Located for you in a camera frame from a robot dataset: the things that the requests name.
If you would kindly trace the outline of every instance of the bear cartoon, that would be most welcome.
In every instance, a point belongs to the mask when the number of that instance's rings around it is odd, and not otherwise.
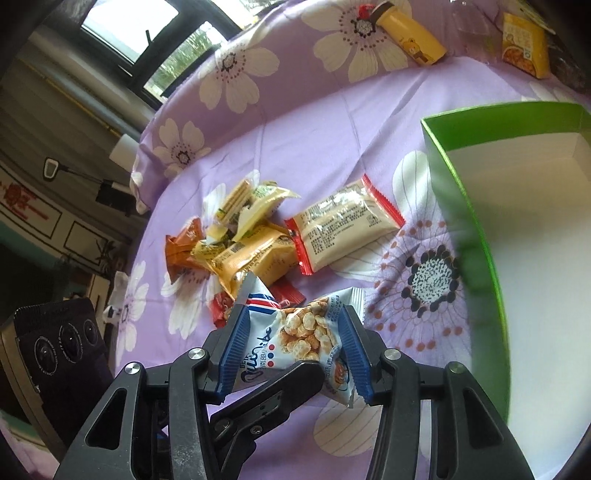
[[[417,62],[425,65],[429,62],[433,62],[433,58],[423,53],[421,51],[421,47],[414,41],[413,38],[409,38],[406,41],[402,42],[402,48],[406,53],[408,53],[412,58],[414,58]]]

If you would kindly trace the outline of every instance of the paper roll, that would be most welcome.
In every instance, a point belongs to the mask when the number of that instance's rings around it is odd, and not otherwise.
[[[131,172],[138,146],[139,144],[133,138],[125,134],[119,139],[109,158],[124,170]]]

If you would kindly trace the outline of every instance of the window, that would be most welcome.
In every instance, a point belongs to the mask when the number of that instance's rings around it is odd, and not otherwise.
[[[177,15],[166,0],[99,0],[82,27],[136,61],[148,48],[148,39],[155,38]]]
[[[73,41],[154,109],[284,0],[98,0]]]
[[[212,47],[226,43],[223,35],[209,22],[205,22],[170,54],[150,77],[145,88],[160,101],[168,97],[167,89],[201,55]]]

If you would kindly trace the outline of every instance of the window pane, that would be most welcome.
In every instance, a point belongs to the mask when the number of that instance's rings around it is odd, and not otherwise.
[[[148,48],[146,30],[154,39],[177,14],[166,0],[98,0],[82,26],[136,61]]]
[[[276,4],[279,0],[213,0],[227,16],[240,28],[257,21],[256,14],[263,8]]]
[[[145,88],[160,101],[163,91],[197,60],[208,48],[226,43],[226,39],[209,22],[205,22],[170,54],[152,75]]]

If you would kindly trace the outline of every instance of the metal screw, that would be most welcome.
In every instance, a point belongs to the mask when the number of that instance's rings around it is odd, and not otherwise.
[[[398,360],[400,357],[402,357],[402,354],[395,348],[388,348],[384,352],[384,357],[386,357],[388,360]]]
[[[138,362],[131,362],[130,364],[125,365],[125,373],[129,375],[134,375],[140,371],[140,365]]]
[[[215,430],[216,432],[220,433],[226,430],[230,426],[229,419],[221,419],[219,422],[216,423]]]
[[[461,364],[460,362],[451,362],[449,364],[449,370],[451,370],[451,372],[455,373],[455,374],[462,374],[464,373],[467,369],[466,367]]]
[[[205,350],[203,348],[191,348],[189,350],[189,358],[191,360],[199,360],[205,356]]]

